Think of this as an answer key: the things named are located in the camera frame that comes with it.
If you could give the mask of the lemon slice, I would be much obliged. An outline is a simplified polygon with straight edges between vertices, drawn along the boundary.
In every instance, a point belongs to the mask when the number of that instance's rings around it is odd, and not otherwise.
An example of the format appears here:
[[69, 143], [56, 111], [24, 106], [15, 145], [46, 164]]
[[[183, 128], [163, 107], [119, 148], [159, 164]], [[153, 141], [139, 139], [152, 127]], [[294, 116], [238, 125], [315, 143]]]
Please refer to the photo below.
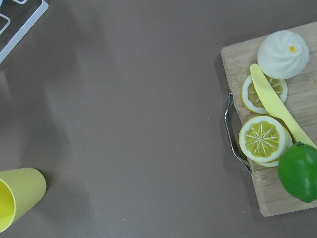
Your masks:
[[277, 120], [258, 116], [247, 121], [239, 132], [244, 155], [264, 167], [276, 167], [293, 141], [288, 130]]
[[[278, 95], [280, 100], [284, 103], [286, 101], [287, 95], [288, 95], [288, 85], [286, 83], [286, 80], [278, 80], [274, 79], [272, 77], [269, 77], [265, 75], [266, 79], [270, 83], [271, 87], [275, 91], [275, 93]], [[244, 84], [242, 86], [242, 101], [245, 104], [245, 106], [251, 110], [254, 113], [257, 114], [267, 114], [266, 109], [262, 105], [255, 87], [252, 82], [252, 77], [249, 75], [246, 80], [244, 81]]]

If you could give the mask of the yellow plastic knife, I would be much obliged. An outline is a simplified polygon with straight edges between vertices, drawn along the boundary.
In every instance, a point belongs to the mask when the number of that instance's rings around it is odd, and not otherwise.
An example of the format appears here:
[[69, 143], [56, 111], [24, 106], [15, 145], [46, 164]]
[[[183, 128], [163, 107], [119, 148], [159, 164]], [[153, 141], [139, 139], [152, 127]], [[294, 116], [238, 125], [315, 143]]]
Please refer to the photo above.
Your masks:
[[302, 128], [287, 110], [282, 100], [278, 97], [277, 93], [266, 79], [258, 64], [254, 63], [250, 66], [250, 73], [256, 93], [268, 114], [275, 118], [281, 119], [296, 142], [302, 142], [317, 148], [317, 146], [307, 136], [307, 134], [302, 130]]

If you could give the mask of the white steamed bun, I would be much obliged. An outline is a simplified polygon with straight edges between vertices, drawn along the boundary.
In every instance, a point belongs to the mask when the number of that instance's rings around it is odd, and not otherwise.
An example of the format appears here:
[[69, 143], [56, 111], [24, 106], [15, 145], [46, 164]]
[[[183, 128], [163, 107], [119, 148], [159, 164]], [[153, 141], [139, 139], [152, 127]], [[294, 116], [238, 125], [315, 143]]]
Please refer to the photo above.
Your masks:
[[304, 70], [309, 56], [309, 47], [301, 35], [282, 30], [263, 40], [257, 60], [264, 74], [274, 79], [286, 80]]

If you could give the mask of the green lime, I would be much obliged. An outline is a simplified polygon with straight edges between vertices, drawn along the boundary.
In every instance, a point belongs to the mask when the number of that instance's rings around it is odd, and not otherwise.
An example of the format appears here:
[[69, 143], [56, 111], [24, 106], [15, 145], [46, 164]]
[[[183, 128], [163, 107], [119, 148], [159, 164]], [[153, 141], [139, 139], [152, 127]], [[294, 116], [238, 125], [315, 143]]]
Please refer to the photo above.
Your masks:
[[286, 191], [305, 203], [317, 199], [317, 150], [297, 142], [280, 157], [278, 176]]

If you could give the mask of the yellow plastic cup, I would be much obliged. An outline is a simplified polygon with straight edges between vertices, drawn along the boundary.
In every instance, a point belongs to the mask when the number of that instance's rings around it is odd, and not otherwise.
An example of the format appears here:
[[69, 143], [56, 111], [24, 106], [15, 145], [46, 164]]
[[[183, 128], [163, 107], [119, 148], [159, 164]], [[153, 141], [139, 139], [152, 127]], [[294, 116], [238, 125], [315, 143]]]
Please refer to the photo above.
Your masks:
[[0, 173], [0, 231], [8, 229], [45, 195], [44, 176], [34, 168]]

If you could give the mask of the white cup rack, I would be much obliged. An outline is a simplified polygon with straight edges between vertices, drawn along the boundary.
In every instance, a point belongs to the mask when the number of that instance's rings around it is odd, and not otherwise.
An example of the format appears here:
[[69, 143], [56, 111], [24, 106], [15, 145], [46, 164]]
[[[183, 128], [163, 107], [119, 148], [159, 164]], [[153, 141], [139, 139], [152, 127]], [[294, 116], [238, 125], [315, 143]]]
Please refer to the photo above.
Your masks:
[[45, 0], [2, 0], [0, 2], [1, 62], [48, 8], [49, 5]]

